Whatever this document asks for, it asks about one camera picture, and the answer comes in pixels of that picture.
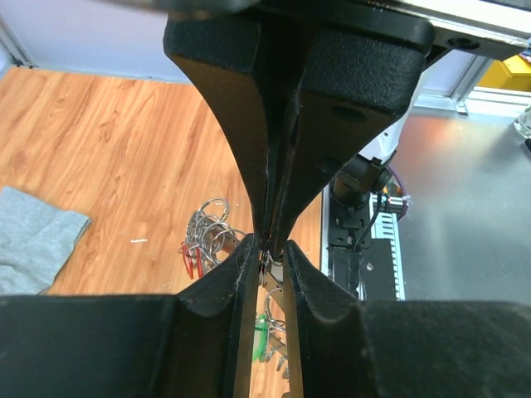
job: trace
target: black cable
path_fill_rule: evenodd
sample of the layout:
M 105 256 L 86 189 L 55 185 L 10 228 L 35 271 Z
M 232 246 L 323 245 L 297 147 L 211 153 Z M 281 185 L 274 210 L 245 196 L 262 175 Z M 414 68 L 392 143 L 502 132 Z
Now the black cable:
M 358 252 L 358 246 L 360 243 L 363 242 L 365 239 L 365 236 L 367 236 L 368 232 L 373 228 L 374 223 L 376 222 L 376 219 L 378 218 L 378 214 L 380 214 L 380 210 L 382 210 L 382 192 L 380 191 L 378 193 L 378 203 L 376 205 L 376 210 L 374 211 L 373 218 L 371 218 L 371 221 L 368 222 L 367 226 L 361 233 L 361 235 L 356 239 L 356 243 L 354 244 L 354 251 Z

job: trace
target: wood grain surface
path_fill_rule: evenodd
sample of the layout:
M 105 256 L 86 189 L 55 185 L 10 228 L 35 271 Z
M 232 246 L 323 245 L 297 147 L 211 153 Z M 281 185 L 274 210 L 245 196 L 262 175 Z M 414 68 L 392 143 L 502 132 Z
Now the wood grain surface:
M 191 85 L 12 68 L 0 115 L 0 187 L 92 219 L 50 294 L 186 288 L 179 246 L 192 212 L 213 197 L 228 199 L 229 223 L 251 232 L 234 157 Z M 318 197 L 291 234 L 314 265 L 319 237 Z M 252 397 L 288 391 L 276 359 L 253 364 Z

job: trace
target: folded cloth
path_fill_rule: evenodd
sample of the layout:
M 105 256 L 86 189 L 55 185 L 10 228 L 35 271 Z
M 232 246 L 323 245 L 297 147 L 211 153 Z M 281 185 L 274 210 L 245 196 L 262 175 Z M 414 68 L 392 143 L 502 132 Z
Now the folded cloth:
M 0 294 L 48 289 L 90 218 L 11 187 L 0 192 Z

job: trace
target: transparent plastic bottle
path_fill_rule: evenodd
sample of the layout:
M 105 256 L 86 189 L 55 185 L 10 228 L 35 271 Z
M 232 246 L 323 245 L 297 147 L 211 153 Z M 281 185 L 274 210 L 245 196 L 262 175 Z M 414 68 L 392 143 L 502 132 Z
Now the transparent plastic bottle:
M 514 121 L 514 128 L 524 138 L 531 138 L 531 105 Z

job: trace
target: gray cloth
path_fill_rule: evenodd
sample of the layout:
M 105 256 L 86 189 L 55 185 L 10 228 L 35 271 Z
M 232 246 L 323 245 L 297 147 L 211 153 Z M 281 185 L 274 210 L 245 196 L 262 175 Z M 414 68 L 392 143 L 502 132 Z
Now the gray cloth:
M 48 289 L 90 218 L 10 187 L 0 192 L 0 294 Z

